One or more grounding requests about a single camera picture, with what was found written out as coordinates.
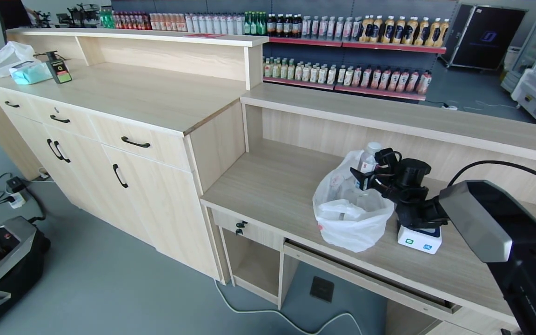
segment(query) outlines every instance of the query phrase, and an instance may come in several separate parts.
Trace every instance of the juice bottle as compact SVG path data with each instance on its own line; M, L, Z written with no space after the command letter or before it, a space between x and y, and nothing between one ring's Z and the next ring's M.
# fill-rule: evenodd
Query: juice bottle
M380 78L380 83L378 89L384 90L388 86L388 80L390 79L390 68L387 68L382 72L382 77Z
M404 88L407 85L407 82L409 80L409 70L408 68L404 69L404 72L400 74L400 78L398 78L398 84L396 85L396 91L397 92L404 92Z
M379 39L379 30L382 25L382 16L378 15L376 16L376 19L374 20L374 25L372 25L372 31L369 34L369 41L372 43L378 42Z
M423 45L423 43L429 37L429 17L423 17L423 21L419 23L419 31L416 32L414 45Z
M450 26L449 21L450 19L444 19L444 23L440 25L440 36L434 42L434 47L441 47L444 44L444 39L446 38L446 33L448 32L448 28Z
M417 22L416 16L411 16L411 19L407 22L407 25L404 26L404 31L402 32L402 44L411 45L413 40L415 40L415 31L417 30L419 23Z
M374 76L372 76L372 85L370 85L372 89L378 89L379 79L381 76L382 76L382 71L380 70L378 66L378 68L376 68L376 70L374 71Z
M390 76L390 84L388 85L389 91L396 90L396 84L398 83L398 79L400 79L400 69L397 68L394 72L392 72L392 75Z
M402 41L402 33L404 32L405 25L404 16L399 17L399 20L396 22L396 28L394 29L394 37L392 37L394 44L400 44L400 41Z
M429 38L425 41L425 45L428 47L433 47L434 43L440 39L440 20L439 17L436 17L434 23L432 23L429 28Z
M359 84L360 87L366 88L369 85L369 79L372 76L372 68L371 66L367 66L365 68L365 71L363 71L363 79L361 80L361 83Z
M390 43L394 37L394 16L389 15L388 19L384 23L381 43Z
M419 79L419 72L415 70L409 77L409 83L407 84L407 92L412 92L415 89L415 85L417 84L417 79Z

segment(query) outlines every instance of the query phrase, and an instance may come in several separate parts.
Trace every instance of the store shelf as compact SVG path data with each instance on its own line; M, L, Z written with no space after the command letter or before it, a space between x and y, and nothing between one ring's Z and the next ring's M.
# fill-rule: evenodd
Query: store shelf
M336 86L334 87L334 91L362 93L362 94L368 94L368 95L379 95L381 97L400 98L400 99L409 99L409 100L421 100L421 101L425 100L425 95L415 94L415 93L399 93L396 91L387 91L383 89Z
M326 84L311 83L311 82L300 82L298 80L289 80L289 79L281 79L281 78L264 77L264 82L265 83L283 83L283 84L293 85L293 86L327 89L329 91L332 91L334 89L334 85L326 85Z
M339 40L309 40L305 38L282 38L271 37L272 43L287 43L287 44L304 44L304 45L321 45L322 47L340 47L342 42Z
M342 47L355 47L358 49L382 49L382 50L410 51L413 53L428 53L428 54L446 53L445 47L425 47L422 45L404 45L404 44L391 44L391 43L343 42Z

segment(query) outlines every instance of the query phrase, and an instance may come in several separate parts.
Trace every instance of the plastic bag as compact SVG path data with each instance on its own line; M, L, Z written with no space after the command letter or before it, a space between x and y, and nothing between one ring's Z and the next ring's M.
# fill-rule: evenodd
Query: plastic bag
M362 252L383 236L394 203L374 189L360 191L349 168L356 167L363 150L351 151L327 174L313 195L313 212L322 238L352 252Z
M33 57L34 49L30 45L7 42L0 50L0 78L9 76L9 69L26 61L41 63Z

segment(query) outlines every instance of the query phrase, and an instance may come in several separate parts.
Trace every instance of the black drawer handle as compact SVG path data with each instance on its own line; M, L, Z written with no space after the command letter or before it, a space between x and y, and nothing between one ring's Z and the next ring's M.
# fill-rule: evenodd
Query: black drawer handle
M132 144L134 146L139 146L141 148L147 148L147 147L150 147L150 143L144 143L144 144L140 144L140 143L134 143L134 142L131 142L127 136L121 136L121 140L123 142L126 142L126 143L129 143L129 144Z
M50 138L47 138L47 144L49 145L49 149L51 149L51 151L53 151L53 154L55 155L55 157L57 157L58 160L63 161L63 156L62 155L57 155L57 153L55 152L55 150L51 146L52 143L53 143L53 141Z
M59 151L59 154L61 155L61 159L63 159L64 161L70 163L70 162L71 162L70 159L65 158L65 157L63 156L63 154L61 153L61 150L59 150L59 142L58 142L58 141L55 141L55 142L53 142L53 144L55 144L55 149L57 149L57 151Z
M113 164L113 172L115 172L115 176L117 177L117 180L119 181L119 184L123 186L123 188L128 188L127 184L121 181L121 178L119 178L119 174L117 173L117 169L119 169L119 165Z
M62 123L70 123L70 119L61 120L61 119L58 119L57 116L54 116L54 115L50 115L49 117L51 117L51 120L59 121Z
M7 106L10 106L10 107L13 107L13 108L19 108L19 107L20 107L20 105L13 105L13 104L11 104L9 101L5 101L4 103L5 103Z

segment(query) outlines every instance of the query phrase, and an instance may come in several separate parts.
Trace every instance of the light wood cabinet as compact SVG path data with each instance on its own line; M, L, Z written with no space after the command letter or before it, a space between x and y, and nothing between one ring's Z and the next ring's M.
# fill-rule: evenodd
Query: light wood cabinet
M193 175L103 147L158 252L218 278Z

